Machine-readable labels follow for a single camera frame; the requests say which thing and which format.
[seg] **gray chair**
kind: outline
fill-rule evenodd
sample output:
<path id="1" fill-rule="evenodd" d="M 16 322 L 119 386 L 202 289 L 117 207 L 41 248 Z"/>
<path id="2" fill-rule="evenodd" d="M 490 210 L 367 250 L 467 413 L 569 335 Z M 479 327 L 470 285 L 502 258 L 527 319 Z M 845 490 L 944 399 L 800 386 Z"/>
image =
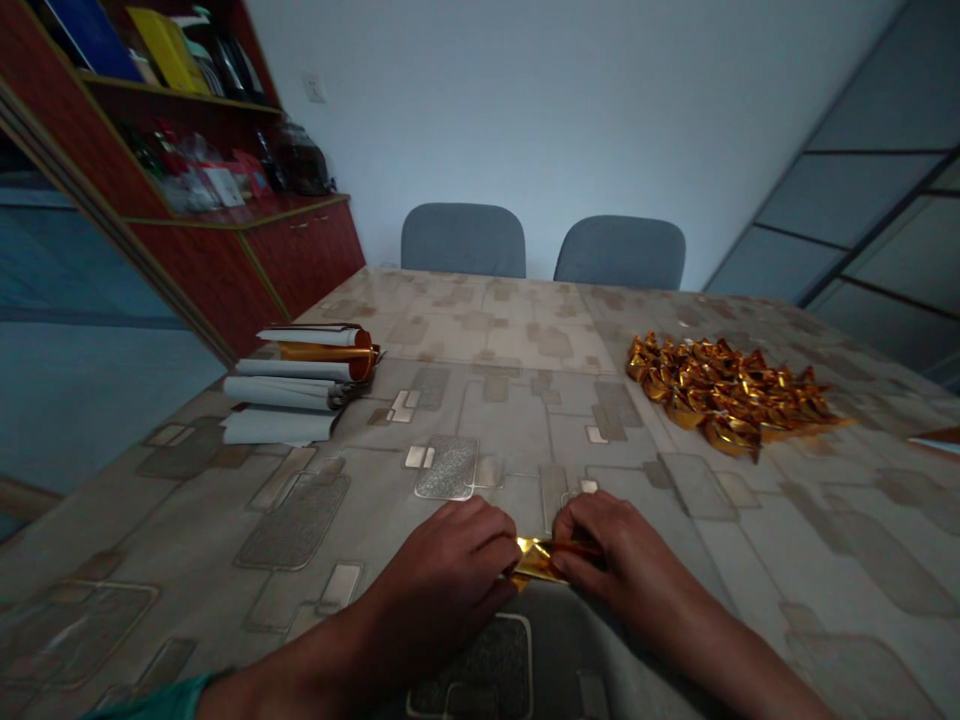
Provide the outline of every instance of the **gray chair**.
<path id="1" fill-rule="evenodd" d="M 594 215 L 567 232 L 553 279 L 676 290 L 686 256 L 687 242 L 673 223 Z"/>
<path id="2" fill-rule="evenodd" d="M 419 205 L 403 221 L 400 267 L 523 278 L 523 227 L 516 215 L 496 205 Z"/>

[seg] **blue book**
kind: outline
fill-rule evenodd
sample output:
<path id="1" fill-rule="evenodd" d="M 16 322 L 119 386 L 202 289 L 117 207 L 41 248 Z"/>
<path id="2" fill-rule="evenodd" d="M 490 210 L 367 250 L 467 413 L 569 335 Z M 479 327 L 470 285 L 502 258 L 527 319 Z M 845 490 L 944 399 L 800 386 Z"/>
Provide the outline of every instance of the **blue book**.
<path id="1" fill-rule="evenodd" d="M 81 60 L 97 75 L 143 82 L 129 50 L 97 0 L 42 0 L 37 4 L 46 6 L 56 18 L 70 44 L 69 55 Z"/>

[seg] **wall outlet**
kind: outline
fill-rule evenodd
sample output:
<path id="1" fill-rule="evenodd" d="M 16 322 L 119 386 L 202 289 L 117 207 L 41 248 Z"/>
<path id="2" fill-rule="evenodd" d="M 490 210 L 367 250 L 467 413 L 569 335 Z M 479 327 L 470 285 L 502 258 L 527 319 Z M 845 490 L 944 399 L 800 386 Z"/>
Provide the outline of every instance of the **wall outlet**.
<path id="1" fill-rule="evenodd" d="M 307 94 L 307 100 L 310 102 L 326 103 L 327 93 L 323 89 L 323 83 L 320 82 L 320 76 L 316 73 L 303 73 L 303 91 Z"/>

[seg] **gold paper ingot pile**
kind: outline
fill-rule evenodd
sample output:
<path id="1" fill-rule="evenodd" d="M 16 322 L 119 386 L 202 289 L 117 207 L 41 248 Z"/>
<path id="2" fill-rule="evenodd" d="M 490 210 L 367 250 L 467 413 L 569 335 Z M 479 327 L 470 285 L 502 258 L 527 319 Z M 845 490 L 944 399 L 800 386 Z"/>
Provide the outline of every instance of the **gold paper ingot pile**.
<path id="1" fill-rule="evenodd" d="M 754 462 L 764 443 L 854 422 L 830 412 L 823 399 L 829 386 L 817 384 L 812 367 L 794 377 L 786 366 L 767 367 L 759 350 L 744 357 L 723 338 L 658 345 L 654 333 L 638 335 L 627 375 L 684 430 L 702 427 L 717 450 Z"/>

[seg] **table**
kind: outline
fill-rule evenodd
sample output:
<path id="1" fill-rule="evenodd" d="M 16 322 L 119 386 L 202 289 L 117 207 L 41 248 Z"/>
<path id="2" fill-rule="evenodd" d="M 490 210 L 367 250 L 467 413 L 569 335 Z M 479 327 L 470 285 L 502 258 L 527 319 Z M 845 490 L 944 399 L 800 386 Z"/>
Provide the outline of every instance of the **table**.
<path id="1" fill-rule="evenodd" d="M 79 715 L 251 662 L 359 596 L 444 498 L 482 495 L 544 536 L 594 481 L 843 715 L 960 716 L 960 465 L 902 440 L 960 422 L 956 397 L 769 300 L 364 269 L 298 321 L 348 320 L 386 355 L 330 442 L 224 447 L 214 386 L 3 547 L 0 715 Z M 723 455 L 624 375 L 649 330 L 813 364 L 859 424 L 756 465 Z M 715 710 L 546 583 L 383 717 L 490 705 Z"/>

